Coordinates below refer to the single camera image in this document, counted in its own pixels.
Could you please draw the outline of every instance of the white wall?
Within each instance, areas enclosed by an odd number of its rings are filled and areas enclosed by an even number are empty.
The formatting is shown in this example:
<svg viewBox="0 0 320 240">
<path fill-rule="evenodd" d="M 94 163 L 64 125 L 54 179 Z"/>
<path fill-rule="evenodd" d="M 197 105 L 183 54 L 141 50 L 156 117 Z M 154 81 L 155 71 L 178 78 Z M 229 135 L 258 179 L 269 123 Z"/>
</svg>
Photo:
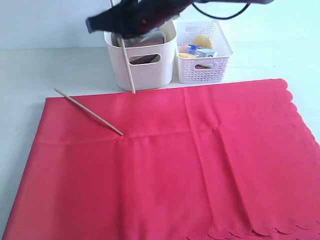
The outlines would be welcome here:
<svg viewBox="0 0 320 240">
<path fill-rule="evenodd" d="M 85 19 L 109 7 L 109 0 L 3 0 L 0 8 L 0 50 L 102 47 L 101 33 L 88 34 Z M 206 3 L 208 13 L 228 16 L 243 4 Z M 230 42 L 274 41 L 316 36 L 310 22 L 320 22 L 319 0 L 275 0 L 252 5 L 241 16 L 223 21 Z M 183 18 L 204 18 L 192 7 Z"/>
</svg>

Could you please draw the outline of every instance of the white table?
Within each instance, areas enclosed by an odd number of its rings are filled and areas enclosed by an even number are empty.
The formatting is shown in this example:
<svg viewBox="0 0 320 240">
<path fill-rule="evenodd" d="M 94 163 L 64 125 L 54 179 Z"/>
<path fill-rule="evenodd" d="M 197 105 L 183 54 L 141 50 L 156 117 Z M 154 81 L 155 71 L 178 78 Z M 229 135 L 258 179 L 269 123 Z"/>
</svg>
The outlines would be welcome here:
<svg viewBox="0 0 320 240">
<path fill-rule="evenodd" d="M 231 44 L 224 82 L 284 78 L 293 102 L 320 141 L 320 48 L 317 39 Z M 105 48 L 0 51 L 0 236 L 26 165 L 45 98 L 122 92 Z M 177 76 L 167 88 L 185 87 Z"/>
</svg>

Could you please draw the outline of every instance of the red tablecloth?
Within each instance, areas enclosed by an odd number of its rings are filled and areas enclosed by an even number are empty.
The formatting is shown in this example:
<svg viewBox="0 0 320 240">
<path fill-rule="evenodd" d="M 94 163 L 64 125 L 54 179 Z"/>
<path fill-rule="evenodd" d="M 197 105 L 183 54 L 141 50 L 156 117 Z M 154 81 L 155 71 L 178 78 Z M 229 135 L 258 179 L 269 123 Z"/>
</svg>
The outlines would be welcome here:
<svg viewBox="0 0 320 240">
<path fill-rule="evenodd" d="M 48 98 L 4 240 L 320 238 L 320 148 L 282 79 Z"/>
</svg>

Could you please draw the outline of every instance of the basket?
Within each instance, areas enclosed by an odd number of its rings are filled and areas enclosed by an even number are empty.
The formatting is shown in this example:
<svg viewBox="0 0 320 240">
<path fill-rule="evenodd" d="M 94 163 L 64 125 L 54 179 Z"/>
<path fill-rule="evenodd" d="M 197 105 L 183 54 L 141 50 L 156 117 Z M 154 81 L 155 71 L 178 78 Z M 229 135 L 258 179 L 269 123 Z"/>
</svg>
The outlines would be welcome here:
<svg viewBox="0 0 320 240">
<path fill-rule="evenodd" d="M 233 51 L 217 20 L 175 20 L 178 50 L 191 44 L 196 36 L 206 36 L 212 42 L 216 57 L 182 58 L 178 56 L 179 81 L 183 84 L 217 83 L 224 78 Z M 209 69 L 196 69 L 196 66 Z"/>
<path fill-rule="evenodd" d="M 172 21 L 167 22 L 159 29 L 166 36 L 164 44 L 141 47 L 127 47 L 128 59 L 131 57 L 156 55 L 159 61 L 146 64 L 130 65 L 134 88 L 136 90 L 157 89 L 171 82 L 176 53 L 177 32 Z M 115 80 L 119 87 L 131 91 L 129 76 L 121 47 L 112 44 L 111 34 L 104 33 L 104 39 L 109 52 Z"/>
</svg>

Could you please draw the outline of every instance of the white storage bin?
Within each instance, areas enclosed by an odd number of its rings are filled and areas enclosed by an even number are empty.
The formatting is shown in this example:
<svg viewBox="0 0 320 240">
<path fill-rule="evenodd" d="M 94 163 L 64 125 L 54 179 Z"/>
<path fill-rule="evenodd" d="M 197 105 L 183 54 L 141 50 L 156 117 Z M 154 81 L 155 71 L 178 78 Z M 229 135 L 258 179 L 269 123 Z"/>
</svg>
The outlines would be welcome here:
<svg viewBox="0 0 320 240">
<path fill-rule="evenodd" d="M 220 82 L 228 67 L 233 51 L 217 20 L 175 20 L 178 51 L 185 44 L 192 44 L 197 36 L 206 36 L 212 42 L 216 57 L 182 58 L 178 56 L 179 80 L 183 84 Z M 196 69 L 196 66 L 210 69 Z"/>
<path fill-rule="evenodd" d="M 126 48 L 128 59 L 138 56 L 160 55 L 160 60 L 158 62 L 138 65 L 130 64 L 133 84 L 136 90 L 161 88 L 172 80 L 177 47 L 177 32 L 172 21 L 167 22 L 164 26 L 160 27 L 159 30 L 165 34 L 166 42 L 164 44 Z M 104 38 L 117 84 L 122 89 L 131 91 L 121 47 L 113 46 L 111 34 L 109 32 L 104 33 Z"/>
</svg>

